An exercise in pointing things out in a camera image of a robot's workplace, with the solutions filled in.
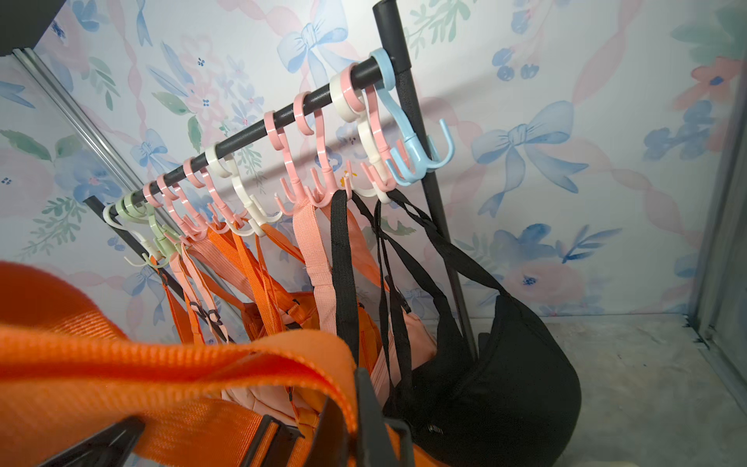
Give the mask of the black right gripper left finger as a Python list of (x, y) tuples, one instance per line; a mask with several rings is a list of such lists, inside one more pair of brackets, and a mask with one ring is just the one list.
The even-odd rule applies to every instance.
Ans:
[(137, 416), (124, 418), (47, 459), (40, 467), (123, 467), (145, 427)]

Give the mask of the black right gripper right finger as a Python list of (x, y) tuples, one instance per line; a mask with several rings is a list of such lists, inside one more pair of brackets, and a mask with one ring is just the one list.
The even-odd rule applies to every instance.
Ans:
[(406, 422), (385, 418), (365, 369), (354, 373), (358, 404), (356, 464), (358, 466), (414, 466), (414, 443)]

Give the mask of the orange crossbody bag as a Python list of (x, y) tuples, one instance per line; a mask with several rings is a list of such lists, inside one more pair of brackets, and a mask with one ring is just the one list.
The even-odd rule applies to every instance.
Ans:
[(262, 418), (224, 391), (291, 386), (329, 397), (358, 430), (354, 363), (320, 331), (252, 344), (132, 342), (83, 292), (27, 265), (1, 266), (1, 462), (36, 466), (130, 416), (134, 451), (169, 466), (237, 466)]

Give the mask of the black crossbody bag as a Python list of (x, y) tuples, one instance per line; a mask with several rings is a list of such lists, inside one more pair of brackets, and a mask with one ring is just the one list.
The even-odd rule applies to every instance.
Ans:
[[(445, 239), (426, 212), (402, 193), (393, 200), (416, 221), (445, 263), (494, 294), (491, 328), (473, 355), (447, 297), (412, 254), (381, 226), (381, 210), (338, 193), (332, 212), (353, 202), (369, 221), (379, 255), (379, 323), (387, 383), (385, 414), (410, 426), (414, 443), (451, 466), (551, 466), (575, 430), (582, 393), (578, 375), (544, 322), (479, 263)], [(435, 355), (414, 366), (402, 296), (390, 275), (395, 252), (439, 315)]]

